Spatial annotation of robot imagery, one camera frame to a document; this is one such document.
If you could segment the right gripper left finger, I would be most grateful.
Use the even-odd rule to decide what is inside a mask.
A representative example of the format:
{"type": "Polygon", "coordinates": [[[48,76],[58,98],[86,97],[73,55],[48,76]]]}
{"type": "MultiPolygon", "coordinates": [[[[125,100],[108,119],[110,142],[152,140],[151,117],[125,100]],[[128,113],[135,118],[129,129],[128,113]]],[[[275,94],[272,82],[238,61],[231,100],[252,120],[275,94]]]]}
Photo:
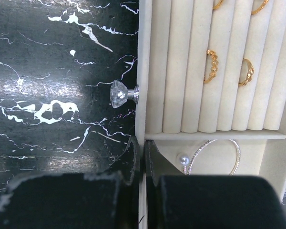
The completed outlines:
{"type": "Polygon", "coordinates": [[[103,172],[15,177],[0,197],[0,229],[136,229],[140,152],[135,136],[103,172]]]}

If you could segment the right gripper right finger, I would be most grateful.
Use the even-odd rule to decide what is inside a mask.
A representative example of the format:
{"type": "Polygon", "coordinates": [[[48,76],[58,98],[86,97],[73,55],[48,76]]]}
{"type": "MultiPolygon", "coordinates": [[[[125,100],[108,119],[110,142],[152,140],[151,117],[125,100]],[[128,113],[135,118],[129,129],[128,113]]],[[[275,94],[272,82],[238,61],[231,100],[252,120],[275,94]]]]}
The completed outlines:
{"type": "Polygon", "coordinates": [[[184,175],[144,144],[150,229],[286,229],[272,186],[255,176],[184,175]]]}

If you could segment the beige ring tray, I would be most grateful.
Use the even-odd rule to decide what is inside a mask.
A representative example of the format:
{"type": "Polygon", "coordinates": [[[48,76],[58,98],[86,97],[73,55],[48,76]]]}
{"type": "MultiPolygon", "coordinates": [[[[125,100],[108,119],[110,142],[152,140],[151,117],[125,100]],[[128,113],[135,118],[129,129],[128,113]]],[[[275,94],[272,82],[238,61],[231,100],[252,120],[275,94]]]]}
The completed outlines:
{"type": "Polygon", "coordinates": [[[255,176],[286,194],[286,0],[139,2],[135,134],[184,175],[255,176]]]}

